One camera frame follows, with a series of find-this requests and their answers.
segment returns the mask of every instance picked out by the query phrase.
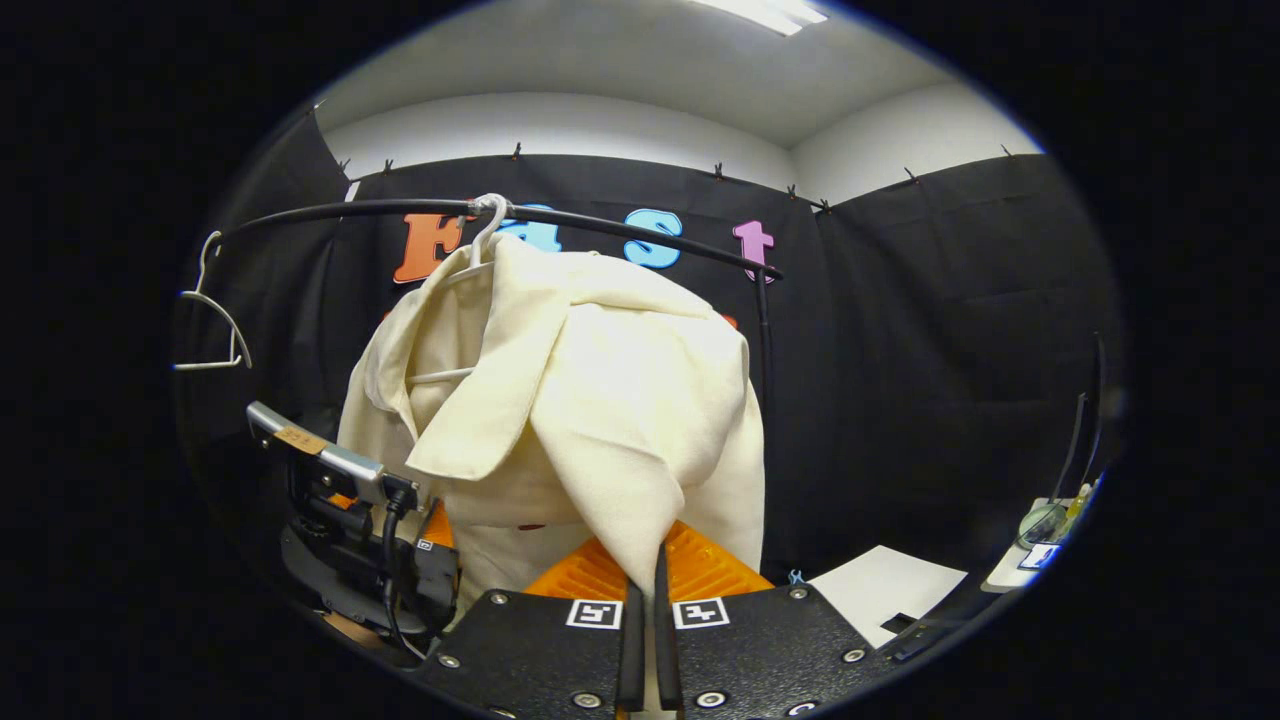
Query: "wire hanger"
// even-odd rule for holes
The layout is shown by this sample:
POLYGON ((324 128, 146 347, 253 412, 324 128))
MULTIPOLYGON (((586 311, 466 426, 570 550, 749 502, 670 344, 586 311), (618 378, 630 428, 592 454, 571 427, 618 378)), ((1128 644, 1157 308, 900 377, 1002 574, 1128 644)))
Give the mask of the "wire hanger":
MULTIPOLYGON (((475 205, 481 211, 492 209, 494 211, 493 219, 490 219, 489 224, 485 225, 480 231, 480 233, 476 234, 475 240, 471 241, 471 258, 467 269, 454 273, 440 281, 440 284, 438 286, 440 288, 449 287, 467 278, 474 278, 485 272, 490 273, 493 272, 493 261, 481 263, 480 256, 484 255, 485 246, 492 242, 493 231, 495 231, 502 224, 502 220, 507 218, 507 211, 511 209, 511 202, 506 197, 490 192, 488 195, 481 195, 480 197, 476 197, 475 205)), ((454 380, 470 375, 471 370, 474 369, 475 368, 458 368, 457 370, 440 370, 439 373, 412 375, 411 378, 408 378, 407 382, 408 384, 412 386, 412 384, 426 384, 426 383, 454 380)))
MULTIPOLYGON (((209 240, 205 241, 205 246, 200 249, 200 277, 196 279, 196 290, 184 290, 182 293, 178 295, 178 297, 189 297, 192 300, 204 302, 205 305, 209 305, 210 307, 216 310, 218 314, 227 320, 227 323, 232 327, 230 347, 227 351, 228 359, 224 361, 215 361, 215 363, 175 363, 173 366, 174 370, 209 370, 214 368, 234 368, 236 365, 241 364, 241 360, 244 361, 246 368, 253 366, 253 359, 250 357, 248 354, 248 345, 244 342, 244 336, 241 334, 239 325, 236 324, 236 319, 232 318, 232 314, 228 313, 225 309, 223 309, 221 305, 219 305, 211 297, 201 292, 201 287, 205 284, 205 256, 209 254, 209 245, 215 238, 221 237, 221 234, 223 234, 221 232, 214 231, 212 234, 209 236, 209 240), (237 343, 239 345, 243 355, 236 354, 237 343)), ((218 252, 221 252, 221 246, 218 247, 218 252)))

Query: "black curtain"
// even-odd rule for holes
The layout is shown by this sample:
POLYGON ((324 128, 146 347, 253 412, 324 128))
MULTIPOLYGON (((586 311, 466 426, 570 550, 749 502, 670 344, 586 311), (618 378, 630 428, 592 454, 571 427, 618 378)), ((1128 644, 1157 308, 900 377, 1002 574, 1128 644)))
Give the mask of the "black curtain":
MULTIPOLYGON (((215 205, 191 243, 182 290, 196 286, 207 233, 251 219, 323 202, 340 202, 351 183, 320 136, 315 115, 300 111, 282 123, 215 205)), ((248 547, 253 562, 278 565, 276 542, 285 503, 283 480, 250 441, 244 407, 261 400, 306 427, 323 424, 323 351, 308 297, 323 291, 315 268, 328 252, 337 220, 280 225, 228 238, 209 252, 202 291, 236 318, 253 368, 172 372, 179 438, 191 470, 223 529, 248 547)), ((173 361, 227 360, 230 328, 212 309, 175 300, 173 361)), ((269 573, 268 578, 283 577, 269 573)))
MULTIPOLYGON (((314 113, 284 124, 230 186, 192 245, 180 290, 196 286, 207 233, 253 218, 323 202, 340 202, 351 183, 329 152, 314 113)), ((300 310, 323 291, 316 265, 337 220, 247 232, 210 250, 202 286, 236 318, 253 368, 173 373, 183 434, 202 445, 247 429, 244 406, 262 400, 300 418, 316 411, 321 348, 314 318, 300 310)), ((174 306, 174 363, 227 360, 230 328, 212 309, 189 299, 174 306)))
MULTIPOLYGON (((256 167, 269 170, 251 174, 261 192, 238 191, 211 227, 339 201, 348 188, 314 119, 256 167)), ((817 215, 751 183, 589 156, 416 165, 362 179, 356 199, 485 192, 618 222, 637 210, 669 213, 681 237, 735 254, 742 246, 733 229, 749 222, 773 237, 765 260, 786 278, 768 286, 776 375, 762 571, 776 583, 791 569, 813 578, 877 544, 984 571, 1030 500, 1057 479, 1075 396, 1091 389, 1094 331, 1110 378, 1121 377, 1106 255, 1044 156, 951 168, 817 215)), ((458 246, 481 225, 467 223, 458 246)), ((228 507, 243 509, 259 492, 236 478, 265 471, 244 455, 252 400, 337 437, 351 369, 385 313, 421 282, 396 279, 408 232, 404 215, 280 225, 228 242, 210 263, 206 291, 241 323, 255 368, 175 373, 175 383, 184 436, 201 448, 198 461, 215 468, 210 477, 228 507)), ((559 228, 554 242, 626 256, 626 238, 575 228, 559 228)), ((736 320, 759 392, 746 273, 689 254, 653 272, 736 320)), ((179 302, 175 355, 225 357, 215 319, 179 302)), ((1112 438, 1103 433, 1094 469, 1114 455, 1112 438)), ((1079 480, 1073 474, 1062 492, 1074 493, 1079 480)), ((236 514, 241 527, 244 512, 236 514)))
POLYGON ((984 573, 1053 489, 1076 395, 1092 393, 1093 332, 1107 377, 1124 372, 1110 263, 1050 158, 918 179, 815 215, 841 380, 838 475, 797 507, 812 521, 795 551, 815 573, 877 544, 984 573))

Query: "cream shirt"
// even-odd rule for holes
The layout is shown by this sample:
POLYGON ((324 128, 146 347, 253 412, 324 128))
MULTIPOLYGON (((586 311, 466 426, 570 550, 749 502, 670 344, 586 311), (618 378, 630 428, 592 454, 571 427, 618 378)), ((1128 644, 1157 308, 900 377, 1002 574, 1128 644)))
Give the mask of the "cream shirt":
MULTIPOLYGON (((383 320, 338 430, 419 480, 420 500, 444 500, 460 611, 489 588, 522 591, 593 534, 652 598, 677 518, 758 569, 764 438, 746 340, 650 269, 500 232, 488 247, 492 274, 440 288, 467 268, 463 246, 383 320), (547 527, 517 529, 531 524, 547 527)), ((380 533, 381 509, 374 519, 380 533)), ((397 536, 421 523, 411 512, 397 536)))

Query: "fluorescent light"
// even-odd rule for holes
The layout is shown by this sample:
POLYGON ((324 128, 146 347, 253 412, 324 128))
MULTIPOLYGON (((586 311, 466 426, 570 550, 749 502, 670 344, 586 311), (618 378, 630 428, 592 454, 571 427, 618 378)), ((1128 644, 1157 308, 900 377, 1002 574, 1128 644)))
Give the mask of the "fluorescent light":
POLYGON ((774 32, 781 32, 782 35, 795 35, 800 32, 801 26, 787 19, 786 15, 778 10, 771 8, 768 4, 760 0, 692 0, 694 3, 717 8, 724 10, 726 13, 733 13, 740 18, 751 20, 753 23, 762 24, 774 32))
POLYGON ((827 15, 823 15, 800 0, 764 0, 764 4, 773 5, 788 15, 809 23, 820 23, 827 19, 827 15))

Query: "pink letter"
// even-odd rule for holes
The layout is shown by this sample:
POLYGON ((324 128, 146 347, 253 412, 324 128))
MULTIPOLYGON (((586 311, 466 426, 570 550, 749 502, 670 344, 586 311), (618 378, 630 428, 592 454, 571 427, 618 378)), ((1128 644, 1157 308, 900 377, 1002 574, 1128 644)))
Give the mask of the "pink letter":
MULTIPOLYGON (((733 228, 733 237, 742 240, 742 258, 748 260, 754 260, 762 265, 764 261, 764 249, 773 247, 773 236, 765 234, 764 227, 760 225, 760 220, 751 220, 749 223, 742 223, 733 228)), ((746 270, 746 277, 755 281, 755 273, 746 270)), ((773 278, 764 278, 765 283, 773 282, 773 278)))

